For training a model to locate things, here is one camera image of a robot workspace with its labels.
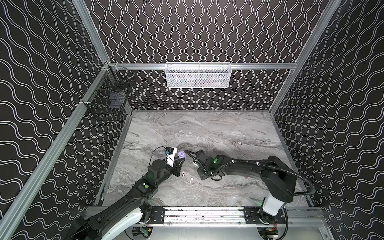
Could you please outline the purple earbud charging case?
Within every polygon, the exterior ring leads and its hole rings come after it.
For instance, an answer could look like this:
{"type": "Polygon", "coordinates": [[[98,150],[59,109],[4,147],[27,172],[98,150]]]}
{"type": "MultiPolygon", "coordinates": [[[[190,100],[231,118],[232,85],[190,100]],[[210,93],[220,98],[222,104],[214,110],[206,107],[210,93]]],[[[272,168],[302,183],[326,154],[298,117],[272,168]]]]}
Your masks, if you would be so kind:
{"type": "Polygon", "coordinates": [[[186,153],[184,152],[184,151],[180,151],[180,152],[178,152],[178,157],[179,157],[179,159],[185,159],[186,158],[186,153]]]}

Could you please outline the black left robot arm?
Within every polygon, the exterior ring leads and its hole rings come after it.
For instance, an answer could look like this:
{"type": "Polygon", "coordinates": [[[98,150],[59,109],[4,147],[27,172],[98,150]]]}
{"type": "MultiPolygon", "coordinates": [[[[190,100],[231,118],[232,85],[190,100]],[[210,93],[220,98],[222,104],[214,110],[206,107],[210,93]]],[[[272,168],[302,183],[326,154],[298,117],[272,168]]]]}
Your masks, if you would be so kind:
{"type": "Polygon", "coordinates": [[[113,240],[141,220],[148,221],[152,207],[147,200],[157,193],[160,184],[170,176],[180,176],[184,161],[185,158],[177,157],[172,167],[164,160],[153,161],[147,173],[121,199],[86,220],[83,217],[75,220],[65,239],[113,240]]]}

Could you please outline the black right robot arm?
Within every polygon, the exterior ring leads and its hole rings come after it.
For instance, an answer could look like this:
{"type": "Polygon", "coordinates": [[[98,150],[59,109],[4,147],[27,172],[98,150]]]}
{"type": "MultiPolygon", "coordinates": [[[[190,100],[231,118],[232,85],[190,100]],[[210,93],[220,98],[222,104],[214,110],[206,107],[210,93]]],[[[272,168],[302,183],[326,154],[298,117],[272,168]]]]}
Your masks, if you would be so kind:
{"type": "Polygon", "coordinates": [[[294,197],[312,195],[316,191],[311,181],[293,171],[276,156],[269,156],[266,160],[241,160],[224,155],[212,158],[203,150],[184,150],[184,153],[199,167],[201,180],[216,180],[218,177],[220,181],[230,175],[260,179],[269,191],[263,200],[261,215],[275,217],[294,197]]]}

